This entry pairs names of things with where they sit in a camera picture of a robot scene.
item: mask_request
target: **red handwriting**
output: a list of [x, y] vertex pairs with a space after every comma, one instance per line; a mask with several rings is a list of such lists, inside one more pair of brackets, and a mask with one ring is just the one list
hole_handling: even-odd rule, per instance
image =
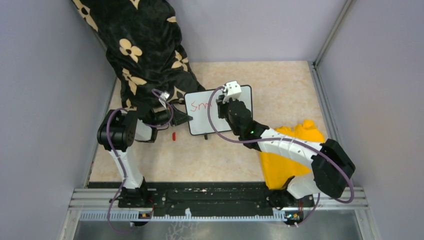
[[190, 109], [190, 111], [196, 112], [197, 110], [208, 109], [208, 105], [209, 104], [207, 102], [205, 102], [205, 103], [202, 102], [200, 104], [197, 104], [195, 102], [196, 101], [194, 101], [194, 102], [191, 103], [192, 108]]

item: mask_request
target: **gray wall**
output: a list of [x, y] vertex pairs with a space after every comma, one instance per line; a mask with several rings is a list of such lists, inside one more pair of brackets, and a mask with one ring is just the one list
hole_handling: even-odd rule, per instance
[[169, 0], [192, 62], [313, 61], [346, 0]]
[[113, 88], [70, 0], [0, 2], [0, 235], [58, 237]]
[[384, 240], [424, 239], [423, 10], [357, 1], [319, 67]]

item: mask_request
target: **beige flower pattern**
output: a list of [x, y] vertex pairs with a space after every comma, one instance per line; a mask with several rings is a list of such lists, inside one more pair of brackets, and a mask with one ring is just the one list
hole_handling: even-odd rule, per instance
[[99, 28], [94, 22], [92, 16], [90, 16], [90, 8], [82, 4], [80, 0], [72, 0], [72, 1], [75, 4], [76, 8], [78, 9], [78, 12], [81, 15], [81, 17], [88, 23], [88, 25], [90, 25], [96, 32], [98, 32]]
[[125, 68], [122, 69], [122, 76], [128, 81], [129, 89], [134, 95], [136, 95], [137, 85], [145, 85], [147, 83], [146, 80], [140, 77], [132, 76], [130, 71]]
[[135, 108], [131, 108], [131, 101], [130, 101], [129, 98], [125, 101], [125, 104], [126, 104], [126, 108], [125, 109], [127, 109], [127, 110], [136, 110], [137, 109], [136, 107]]
[[182, 67], [184, 71], [188, 72], [189, 68], [187, 67], [187, 63], [189, 62], [189, 59], [187, 57], [183, 59], [178, 51], [175, 51], [175, 58], [176, 61], [172, 64], [171, 68], [176, 69]]
[[175, 16], [169, 17], [168, 19], [166, 19], [168, 22], [170, 23], [176, 23], [177, 22], [177, 18]]
[[184, 101], [184, 95], [186, 95], [185, 91], [182, 91], [178, 89], [176, 86], [173, 86], [173, 95], [168, 100], [168, 102], [171, 102], [172, 100], [178, 99], [179, 102]]
[[119, 40], [119, 50], [120, 52], [125, 56], [130, 56], [134, 62], [139, 62], [139, 56], [143, 54], [142, 50], [138, 46], [133, 46], [131, 42], [126, 39], [122, 38]]
[[140, 0], [129, 0], [135, 7], [135, 9], [139, 9], [139, 2]]

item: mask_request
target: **black mounting plate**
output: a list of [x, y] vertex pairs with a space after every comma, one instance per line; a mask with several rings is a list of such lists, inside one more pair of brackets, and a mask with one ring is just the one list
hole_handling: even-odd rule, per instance
[[[118, 188], [120, 182], [90, 182], [89, 189]], [[157, 217], [185, 216], [190, 208], [193, 217], [272, 216], [276, 191], [265, 182], [147, 182], [148, 195], [154, 202]], [[305, 196], [303, 207], [313, 207]], [[299, 200], [280, 199], [278, 207], [298, 207]]]

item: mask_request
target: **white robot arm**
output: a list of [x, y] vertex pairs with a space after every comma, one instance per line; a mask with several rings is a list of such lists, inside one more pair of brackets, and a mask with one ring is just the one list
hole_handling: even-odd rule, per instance
[[[312, 172], [292, 177], [281, 186], [296, 199], [321, 192], [332, 198], [340, 198], [350, 182], [355, 165], [337, 141], [328, 139], [325, 143], [319, 143], [281, 134], [253, 120], [251, 111], [238, 100], [242, 89], [237, 81], [228, 82], [221, 89], [222, 94], [216, 100], [218, 117], [228, 122], [232, 132], [239, 136], [239, 141], [228, 139], [215, 131], [220, 137], [243, 143], [250, 149], [289, 158], [311, 169]], [[214, 129], [210, 112], [208, 115]]]
[[[145, 125], [143, 121], [138, 119], [137, 125], [135, 127], [134, 140], [138, 142], [148, 142], [151, 140], [152, 135], [153, 135], [153, 129]], [[126, 170], [126, 181], [123, 187], [127, 189], [140, 188], [144, 178], [142, 173], [139, 171], [139, 168], [137, 167], [137, 161], [136, 161], [136, 157], [134, 156], [133, 147], [128, 146], [126, 149], [116, 150], [116, 152], [118, 153], [118, 156], [115, 155], [115, 153], [112, 150], [109, 150], [108, 152], [110, 153], [113, 160], [115, 161], [116, 166], [118, 167], [118, 170], [119, 170], [119, 174], [122, 177], [122, 180], [124, 180], [124, 171], [120, 165], [118, 157], [121, 159], [123, 168]]]

